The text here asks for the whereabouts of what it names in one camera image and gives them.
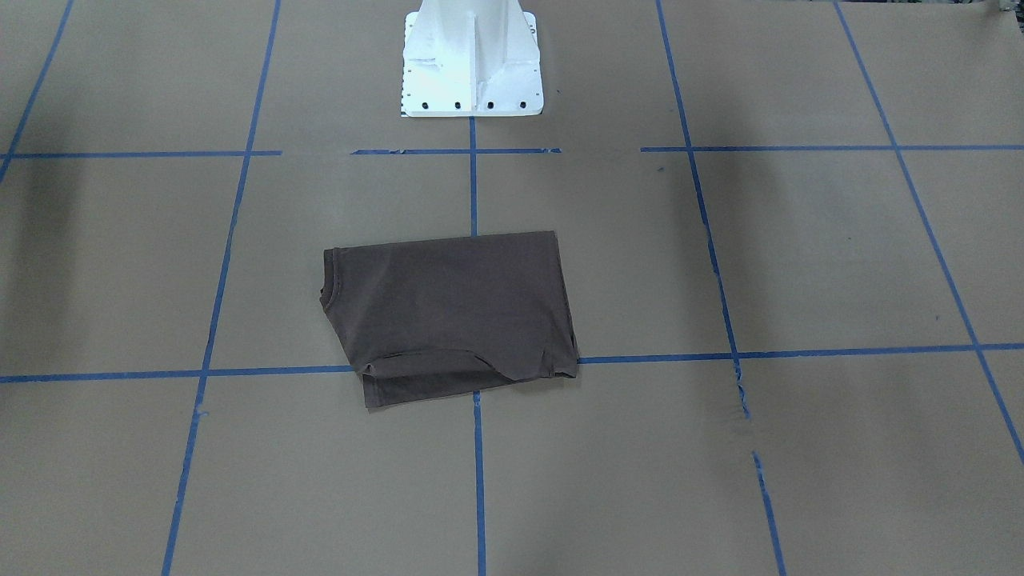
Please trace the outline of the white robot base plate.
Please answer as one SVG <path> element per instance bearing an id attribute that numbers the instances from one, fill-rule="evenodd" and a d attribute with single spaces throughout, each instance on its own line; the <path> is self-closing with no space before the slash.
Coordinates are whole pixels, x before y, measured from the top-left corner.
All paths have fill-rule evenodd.
<path id="1" fill-rule="evenodd" d="M 403 32 L 403 117 L 530 117 L 544 110 L 538 23 L 519 1 L 424 1 L 406 15 Z"/>

